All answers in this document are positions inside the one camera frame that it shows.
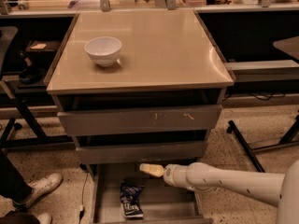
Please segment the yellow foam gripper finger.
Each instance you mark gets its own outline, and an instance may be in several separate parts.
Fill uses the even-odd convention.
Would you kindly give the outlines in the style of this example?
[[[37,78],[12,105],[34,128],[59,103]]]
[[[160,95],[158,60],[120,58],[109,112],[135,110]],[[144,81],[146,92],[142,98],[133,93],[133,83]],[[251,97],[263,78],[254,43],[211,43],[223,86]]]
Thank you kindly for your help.
[[[142,163],[139,166],[139,170],[145,174],[152,175],[155,177],[162,177],[164,174],[164,168],[159,164]]]

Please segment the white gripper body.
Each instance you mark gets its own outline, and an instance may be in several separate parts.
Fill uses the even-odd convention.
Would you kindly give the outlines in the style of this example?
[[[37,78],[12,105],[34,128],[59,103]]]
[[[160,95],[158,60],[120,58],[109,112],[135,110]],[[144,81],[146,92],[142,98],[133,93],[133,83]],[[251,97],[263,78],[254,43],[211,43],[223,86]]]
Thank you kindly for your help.
[[[187,167],[185,165],[168,164],[164,167],[164,182],[172,187],[187,188]]]

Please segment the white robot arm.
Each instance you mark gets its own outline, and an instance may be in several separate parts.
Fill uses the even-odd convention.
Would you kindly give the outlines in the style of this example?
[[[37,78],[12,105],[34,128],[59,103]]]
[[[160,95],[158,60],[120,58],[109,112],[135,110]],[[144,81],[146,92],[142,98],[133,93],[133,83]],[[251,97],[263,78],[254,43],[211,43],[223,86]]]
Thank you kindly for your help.
[[[172,187],[194,192],[206,188],[228,189],[256,201],[275,206],[276,224],[299,224],[299,161],[285,174],[218,169],[202,162],[190,165],[142,163],[143,173],[161,177]]]

